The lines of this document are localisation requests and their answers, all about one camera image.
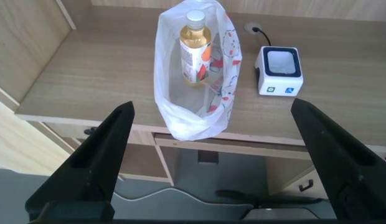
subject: drawer handle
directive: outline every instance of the drawer handle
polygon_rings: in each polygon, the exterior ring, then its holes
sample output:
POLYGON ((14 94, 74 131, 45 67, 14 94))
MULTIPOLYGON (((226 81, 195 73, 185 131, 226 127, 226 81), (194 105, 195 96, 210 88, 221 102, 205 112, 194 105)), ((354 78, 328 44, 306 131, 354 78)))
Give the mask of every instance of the drawer handle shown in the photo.
POLYGON ((312 179, 308 181, 308 186, 303 187, 302 185, 300 185, 300 186, 299 186, 299 191, 300 191, 300 192, 304 192, 305 190, 308 190, 308 189, 310 189, 311 187, 313 187, 313 180, 312 180, 312 179))
POLYGON ((93 132, 96 130, 96 127, 92 127, 92 128, 89 128, 89 129, 85 129, 84 131, 83 131, 83 133, 84 134, 86 134, 86 135, 91 135, 91 134, 93 134, 93 132))

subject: wooden countertop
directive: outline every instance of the wooden countertop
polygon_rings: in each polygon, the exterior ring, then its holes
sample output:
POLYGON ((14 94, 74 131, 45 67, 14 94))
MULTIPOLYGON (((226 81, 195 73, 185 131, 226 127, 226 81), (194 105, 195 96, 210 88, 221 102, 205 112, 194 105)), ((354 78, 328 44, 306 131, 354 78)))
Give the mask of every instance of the wooden countertop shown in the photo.
MULTIPOLYGON (((160 9, 95 6, 37 79, 17 114, 27 120, 98 125, 132 100, 135 129, 168 133, 154 102, 154 40, 160 9)), ((260 96, 253 69, 262 36, 297 47, 304 85, 298 95, 363 143, 386 146, 386 23, 230 14, 243 52, 228 129, 220 138, 302 145, 290 113, 294 98, 260 96)))

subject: bottle cap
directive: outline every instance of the bottle cap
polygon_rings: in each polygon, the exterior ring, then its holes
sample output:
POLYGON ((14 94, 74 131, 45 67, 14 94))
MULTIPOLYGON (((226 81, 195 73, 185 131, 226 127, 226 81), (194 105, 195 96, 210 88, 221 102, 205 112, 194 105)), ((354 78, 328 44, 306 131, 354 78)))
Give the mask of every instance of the bottle cap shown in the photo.
POLYGON ((199 30, 205 26, 205 14, 201 10, 191 10, 186 14, 188 28, 199 30))

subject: square device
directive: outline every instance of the square device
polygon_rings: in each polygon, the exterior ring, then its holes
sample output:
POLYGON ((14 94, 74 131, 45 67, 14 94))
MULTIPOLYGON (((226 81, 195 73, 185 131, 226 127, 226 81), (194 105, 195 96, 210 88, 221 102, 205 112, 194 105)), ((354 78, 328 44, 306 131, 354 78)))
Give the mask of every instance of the square device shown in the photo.
POLYGON ((304 83, 295 47, 262 47, 255 70, 260 95, 296 96, 304 83))

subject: plastic bottle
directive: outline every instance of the plastic bottle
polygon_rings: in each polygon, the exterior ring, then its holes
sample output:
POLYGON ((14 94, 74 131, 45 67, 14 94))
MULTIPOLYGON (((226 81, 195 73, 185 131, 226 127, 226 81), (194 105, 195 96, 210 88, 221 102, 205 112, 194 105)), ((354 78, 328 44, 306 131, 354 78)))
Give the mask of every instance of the plastic bottle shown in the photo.
POLYGON ((205 26, 205 14, 191 10, 186 14, 187 25, 181 30, 182 75, 196 84, 209 75, 211 31, 205 26))

